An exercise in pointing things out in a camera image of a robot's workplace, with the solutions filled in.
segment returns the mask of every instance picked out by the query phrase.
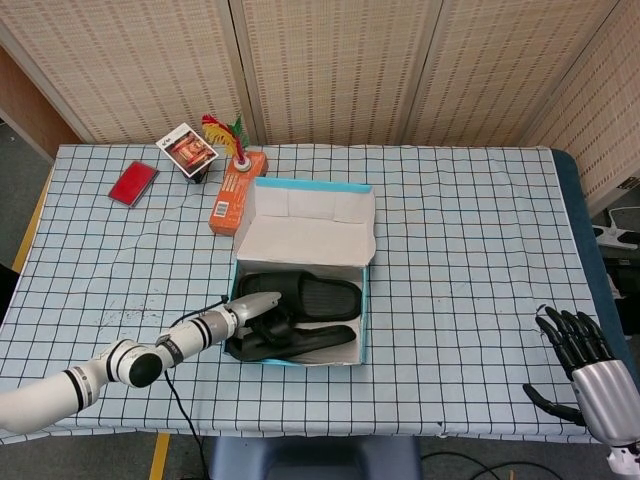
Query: robotic hand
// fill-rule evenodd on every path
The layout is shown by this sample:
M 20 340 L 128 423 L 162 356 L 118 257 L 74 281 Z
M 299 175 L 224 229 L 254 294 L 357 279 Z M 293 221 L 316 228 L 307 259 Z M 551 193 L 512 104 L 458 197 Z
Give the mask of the robotic hand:
M 611 448 L 607 457 L 616 478 L 640 479 L 640 395 L 627 370 L 616 360 L 600 327 L 586 314 L 545 309 L 554 328 L 536 316 L 571 382 L 580 410 L 543 398 L 530 384 L 531 401 L 550 415 L 586 426 Z

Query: orange box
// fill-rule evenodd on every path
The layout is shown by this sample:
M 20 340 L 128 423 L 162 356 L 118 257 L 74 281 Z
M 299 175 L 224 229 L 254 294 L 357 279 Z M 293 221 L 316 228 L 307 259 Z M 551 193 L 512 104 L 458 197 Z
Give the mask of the orange box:
M 213 233 L 235 235 L 242 220 L 244 201 L 251 181 L 255 177 L 264 177 L 269 169 L 267 156 L 263 152 L 246 152 L 246 155 L 251 160 L 248 172 L 240 172 L 233 162 L 229 162 L 209 217 L 209 227 Z

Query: white tablecloth with grid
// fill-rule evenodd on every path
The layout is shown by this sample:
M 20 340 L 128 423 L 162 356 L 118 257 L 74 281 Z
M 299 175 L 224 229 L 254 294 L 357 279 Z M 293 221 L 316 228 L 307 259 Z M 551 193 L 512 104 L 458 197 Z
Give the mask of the white tablecloth with grid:
M 589 438 L 536 410 L 521 388 L 574 401 L 534 323 L 541 304 L 595 318 L 549 150 L 264 151 L 269 175 L 375 188 L 368 360 L 285 368 L 242 364 L 214 346 L 172 372 L 201 434 Z M 140 159 L 160 174 L 129 209 L 107 193 Z M 207 225 L 223 173 L 218 162 L 203 184 L 188 184 L 155 146 L 62 146 L 0 330 L 0 392 L 119 338 L 153 343 L 227 292 L 232 239 Z M 110 384 L 46 433 L 186 432 L 170 397 L 163 381 Z M 0 443 L 24 438 L 0 431 Z

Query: red card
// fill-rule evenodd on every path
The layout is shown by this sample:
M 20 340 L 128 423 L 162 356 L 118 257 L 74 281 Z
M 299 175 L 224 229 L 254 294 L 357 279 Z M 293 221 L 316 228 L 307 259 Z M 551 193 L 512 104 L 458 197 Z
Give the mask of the red card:
M 133 207 L 157 174 L 158 170 L 155 168 L 141 162 L 133 162 L 115 183 L 109 196 Z

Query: white robotic arm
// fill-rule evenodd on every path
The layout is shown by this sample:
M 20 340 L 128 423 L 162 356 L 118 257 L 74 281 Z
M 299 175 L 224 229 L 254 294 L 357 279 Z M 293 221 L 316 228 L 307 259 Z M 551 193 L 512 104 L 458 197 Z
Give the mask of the white robotic arm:
M 280 294 L 254 293 L 170 328 L 155 346 L 120 340 L 88 362 L 13 392 L 0 394 L 0 429 L 35 432 L 93 405 L 109 382 L 151 385 L 162 373 L 278 304 Z

